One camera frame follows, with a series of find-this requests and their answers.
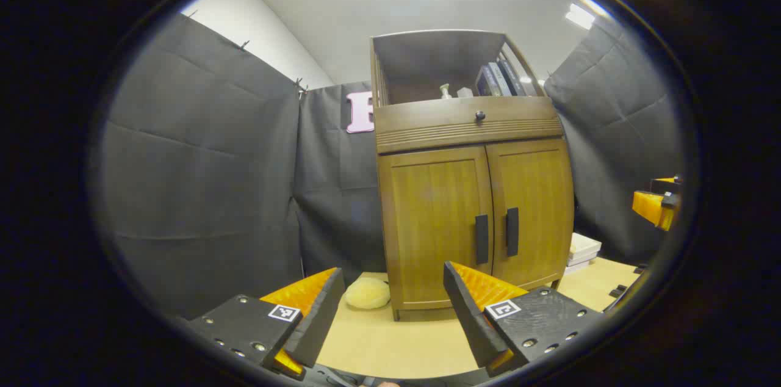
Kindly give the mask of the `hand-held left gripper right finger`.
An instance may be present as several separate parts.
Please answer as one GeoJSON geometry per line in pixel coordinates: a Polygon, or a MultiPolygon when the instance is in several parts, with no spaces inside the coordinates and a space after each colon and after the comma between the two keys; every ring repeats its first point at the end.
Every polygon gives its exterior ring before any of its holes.
{"type": "Polygon", "coordinates": [[[491,377],[569,347],[603,317],[552,287],[524,290],[450,260],[444,289],[472,356],[491,377]]]}

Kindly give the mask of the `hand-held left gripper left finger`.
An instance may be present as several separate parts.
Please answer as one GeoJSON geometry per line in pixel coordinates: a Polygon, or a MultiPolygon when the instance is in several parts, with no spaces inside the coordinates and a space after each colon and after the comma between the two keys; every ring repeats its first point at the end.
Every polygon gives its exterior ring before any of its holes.
{"type": "Polygon", "coordinates": [[[333,267],[262,297],[232,296],[187,325],[253,366],[302,380],[319,357],[344,290],[343,270],[333,267]]]}

